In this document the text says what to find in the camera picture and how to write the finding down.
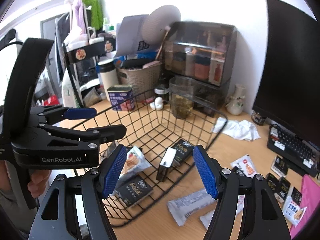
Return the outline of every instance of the blue gripper pad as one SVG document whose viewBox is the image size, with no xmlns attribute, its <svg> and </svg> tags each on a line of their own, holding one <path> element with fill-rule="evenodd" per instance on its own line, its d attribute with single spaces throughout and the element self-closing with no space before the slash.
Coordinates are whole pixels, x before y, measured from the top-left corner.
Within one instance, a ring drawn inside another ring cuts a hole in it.
<svg viewBox="0 0 320 240">
<path fill-rule="evenodd" d="M 97 115 L 94 108 L 70 108 L 64 112 L 64 118 L 69 120 L 89 119 Z"/>
<path fill-rule="evenodd" d="M 208 194 L 210 194 L 213 198 L 218 196 L 218 190 L 216 186 L 216 179 L 208 166 L 205 158 L 203 157 L 201 150 L 198 146 L 193 148 L 193 159 L 195 161 L 196 167 L 202 179 L 205 190 Z"/>
<path fill-rule="evenodd" d="M 103 195 L 107 198 L 115 190 L 119 176 L 123 169 L 124 163 L 127 160 L 127 148 L 122 145 L 116 159 L 110 167 L 107 175 L 105 176 L 105 183 L 103 187 Z"/>
</svg>

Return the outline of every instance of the white thermos bottle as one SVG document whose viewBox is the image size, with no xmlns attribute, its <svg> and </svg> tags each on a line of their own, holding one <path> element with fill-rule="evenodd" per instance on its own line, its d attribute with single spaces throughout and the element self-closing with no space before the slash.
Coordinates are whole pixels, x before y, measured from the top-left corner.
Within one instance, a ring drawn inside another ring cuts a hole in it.
<svg viewBox="0 0 320 240">
<path fill-rule="evenodd" d="M 107 92 L 108 88 L 119 84 L 116 67 L 113 64 L 113 59 L 100 61 L 98 65 L 100 68 L 103 87 L 106 92 L 107 99 L 110 101 L 109 94 Z"/>
</svg>

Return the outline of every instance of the keyboard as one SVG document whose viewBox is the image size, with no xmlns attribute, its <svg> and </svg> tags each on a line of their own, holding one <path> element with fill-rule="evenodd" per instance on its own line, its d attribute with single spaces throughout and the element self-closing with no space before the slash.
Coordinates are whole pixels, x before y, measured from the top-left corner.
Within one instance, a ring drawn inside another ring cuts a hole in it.
<svg viewBox="0 0 320 240">
<path fill-rule="evenodd" d="M 276 124 L 270 125 L 267 147 L 286 159 L 298 174 L 315 177 L 319 173 L 319 153 Z"/>
</svg>

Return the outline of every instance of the hanging clothes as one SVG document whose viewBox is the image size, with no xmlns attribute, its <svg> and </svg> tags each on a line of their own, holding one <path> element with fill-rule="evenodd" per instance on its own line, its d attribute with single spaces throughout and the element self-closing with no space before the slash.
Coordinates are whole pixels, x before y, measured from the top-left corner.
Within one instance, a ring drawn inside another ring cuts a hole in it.
<svg viewBox="0 0 320 240">
<path fill-rule="evenodd" d="M 55 56 L 56 56 L 56 67 L 58 84 L 61 85 L 63 74 L 66 69 L 64 63 L 64 51 L 62 43 L 70 32 L 70 14 L 63 14 L 56 22 L 56 40 L 55 40 Z"/>
<path fill-rule="evenodd" d="M 72 28 L 78 26 L 81 28 L 81 34 L 86 34 L 87 30 L 84 23 L 84 6 L 82 0 L 73 0 L 72 4 Z"/>
<path fill-rule="evenodd" d="M 91 21 L 89 22 L 90 27 L 97 30 L 103 26 L 103 13 L 99 0 L 82 0 L 86 6 L 91 6 Z"/>
</svg>

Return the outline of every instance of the wicker basket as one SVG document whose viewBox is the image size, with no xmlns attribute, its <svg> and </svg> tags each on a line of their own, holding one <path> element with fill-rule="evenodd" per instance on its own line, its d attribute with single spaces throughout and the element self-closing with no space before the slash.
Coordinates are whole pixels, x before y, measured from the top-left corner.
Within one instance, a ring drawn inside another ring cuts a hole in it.
<svg viewBox="0 0 320 240">
<path fill-rule="evenodd" d="M 132 85 L 134 95 L 139 95 L 144 91 L 154 88 L 159 80 L 161 64 L 154 65 L 142 69 L 121 69 L 117 68 L 120 77 L 120 83 L 124 85 Z M 137 102 L 154 96 L 152 90 L 136 97 Z"/>
</svg>

